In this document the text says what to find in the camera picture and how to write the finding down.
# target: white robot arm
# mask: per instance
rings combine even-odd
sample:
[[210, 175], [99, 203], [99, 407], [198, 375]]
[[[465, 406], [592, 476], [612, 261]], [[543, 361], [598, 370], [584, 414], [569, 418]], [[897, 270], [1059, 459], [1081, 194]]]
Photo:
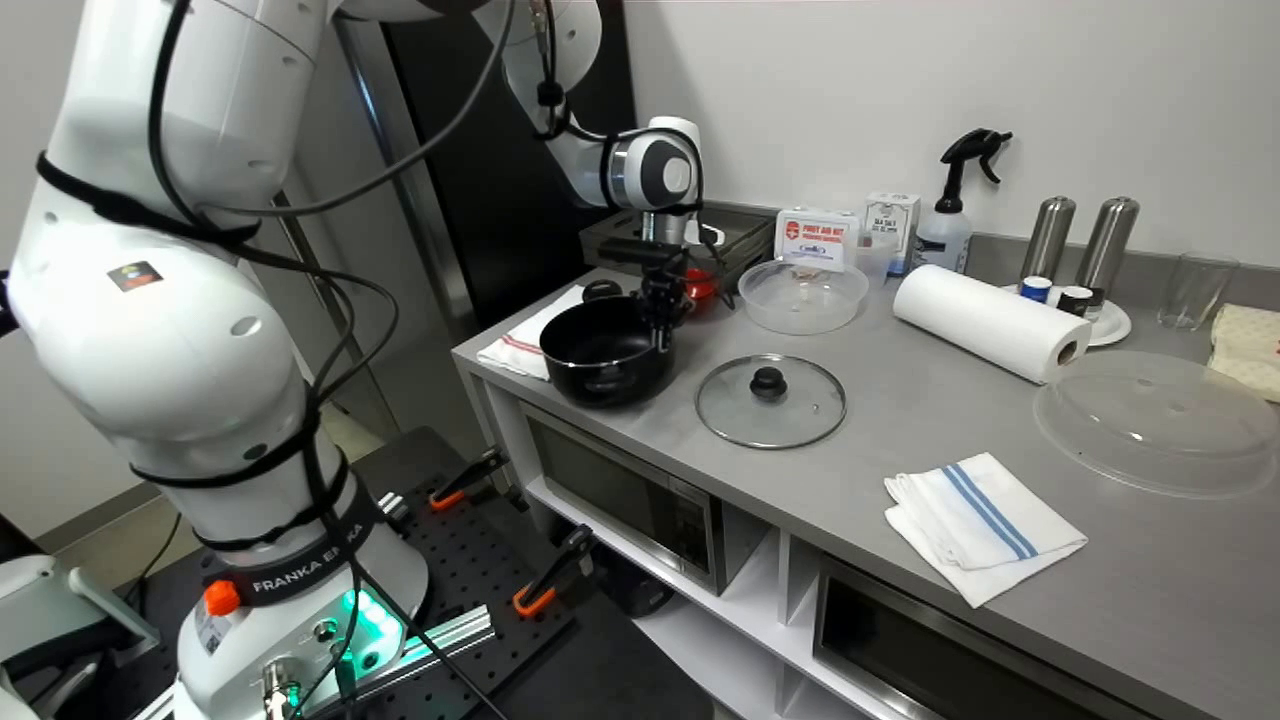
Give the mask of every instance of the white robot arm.
[[[180, 628], [194, 716], [260, 716], [265, 685], [313, 689], [307, 707], [321, 707], [336, 696], [336, 649], [313, 628], [348, 628], [362, 605], [403, 622], [423, 608], [423, 556], [315, 433], [315, 390], [239, 270], [257, 228], [221, 208], [265, 208], [286, 185], [332, 13], [432, 22], [461, 7], [470, 0], [84, 5], [9, 300], [55, 390], [215, 551], [221, 573]], [[539, 28], [530, 5], [497, 0], [478, 22], [499, 36], [506, 7], [518, 13], [508, 84], [536, 124], [565, 117], [565, 100], [536, 97], [525, 76]], [[592, 13], [558, 0], [565, 88], [598, 58]], [[692, 124], [615, 139], [577, 128], [547, 143], [588, 203], [668, 213], [654, 238], [683, 238], [699, 201]], [[353, 631], [346, 661], [375, 677], [412, 631], [403, 622]]]

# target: pepper shaker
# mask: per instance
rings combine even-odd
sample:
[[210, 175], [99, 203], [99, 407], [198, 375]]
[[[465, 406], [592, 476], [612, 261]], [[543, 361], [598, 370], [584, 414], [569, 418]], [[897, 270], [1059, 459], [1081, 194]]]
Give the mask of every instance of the pepper shaker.
[[1137, 213], [1142, 213], [1142, 203], [1132, 195], [1114, 195], [1096, 213], [1096, 223], [1091, 223], [1091, 238], [1089, 238], [1086, 261], [1081, 261], [1081, 277], [1078, 277], [1078, 285], [1091, 288], [1091, 305], [1105, 305], [1105, 297], [1119, 273]]
[[1048, 195], [1039, 203], [1035, 228], [1033, 228], [1033, 243], [1024, 257], [1024, 273], [1022, 277], [1057, 277], [1057, 263], [1065, 261], [1065, 243], [1078, 221], [1078, 203], [1068, 195]]

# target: black spray nozzle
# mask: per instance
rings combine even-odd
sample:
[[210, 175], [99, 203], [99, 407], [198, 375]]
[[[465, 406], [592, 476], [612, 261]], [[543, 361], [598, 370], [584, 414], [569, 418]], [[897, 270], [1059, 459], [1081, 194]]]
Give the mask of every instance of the black spray nozzle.
[[1013, 131], [992, 131], [992, 128], [975, 128], [969, 136], [961, 136], [949, 152], [943, 152], [943, 164], [949, 164], [949, 190], [943, 195], [938, 201], [938, 213], [963, 213], [963, 201], [961, 201], [961, 185], [963, 185], [963, 164], [975, 162], [986, 170], [986, 175], [992, 185], [1002, 185], [1002, 175], [992, 173], [992, 158], [1013, 139]]
[[0, 336], [17, 331], [17, 312], [9, 308], [9, 273], [0, 273]]

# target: glass lid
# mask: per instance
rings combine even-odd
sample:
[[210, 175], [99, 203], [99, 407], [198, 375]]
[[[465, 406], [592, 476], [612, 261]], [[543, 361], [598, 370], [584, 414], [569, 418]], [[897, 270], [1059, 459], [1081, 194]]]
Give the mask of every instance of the glass lid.
[[805, 450], [841, 429], [844, 390], [799, 358], [741, 358], [699, 385], [698, 418], [729, 445]]

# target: spray bottle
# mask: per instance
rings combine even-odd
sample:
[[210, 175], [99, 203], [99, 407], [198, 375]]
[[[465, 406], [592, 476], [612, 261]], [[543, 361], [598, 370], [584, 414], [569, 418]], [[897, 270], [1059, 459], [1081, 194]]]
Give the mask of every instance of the spray bottle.
[[961, 185], [963, 185], [963, 164], [980, 162], [980, 170], [988, 173], [992, 185], [1002, 185], [1002, 175], [992, 173], [992, 158], [1013, 139], [1013, 131], [992, 131], [992, 128], [975, 128], [969, 136], [961, 136], [949, 152], [949, 190], [943, 195], [931, 203], [931, 213], [921, 215], [918, 223], [918, 241], [914, 241], [914, 270], [918, 263], [939, 263], [952, 273], [963, 273], [969, 263], [969, 238], [974, 223], [963, 215], [963, 201], [961, 201]]

